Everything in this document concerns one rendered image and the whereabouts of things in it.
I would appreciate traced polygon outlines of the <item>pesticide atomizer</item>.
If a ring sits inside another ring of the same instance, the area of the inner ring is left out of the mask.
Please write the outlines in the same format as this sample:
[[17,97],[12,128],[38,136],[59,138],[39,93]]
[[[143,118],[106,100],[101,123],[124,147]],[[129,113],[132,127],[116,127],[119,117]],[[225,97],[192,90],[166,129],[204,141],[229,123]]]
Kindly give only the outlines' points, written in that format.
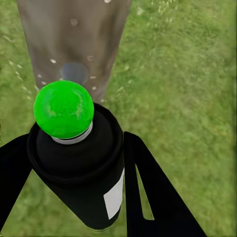
[[88,227],[103,230],[121,209],[124,132],[83,87],[86,67],[72,62],[60,72],[62,80],[42,87],[34,102],[30,166]]

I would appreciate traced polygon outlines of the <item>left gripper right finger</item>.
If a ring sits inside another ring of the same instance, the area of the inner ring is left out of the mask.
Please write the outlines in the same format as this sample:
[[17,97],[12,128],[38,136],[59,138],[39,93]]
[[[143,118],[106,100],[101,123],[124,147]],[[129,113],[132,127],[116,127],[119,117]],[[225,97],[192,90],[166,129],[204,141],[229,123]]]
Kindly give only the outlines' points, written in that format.
[[[146,220],[140,199],[138,167],[154,220]],[[157,161],[135,134],[124,132],[127,237],[207,237]]]

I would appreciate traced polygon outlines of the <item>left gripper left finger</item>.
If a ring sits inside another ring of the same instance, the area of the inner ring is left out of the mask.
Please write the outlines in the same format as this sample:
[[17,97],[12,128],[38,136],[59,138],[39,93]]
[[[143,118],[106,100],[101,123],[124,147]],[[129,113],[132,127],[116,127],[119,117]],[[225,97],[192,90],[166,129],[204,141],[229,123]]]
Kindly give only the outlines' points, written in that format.
[[0,148],[0,232],[32,170],[28,136],[17,137]]

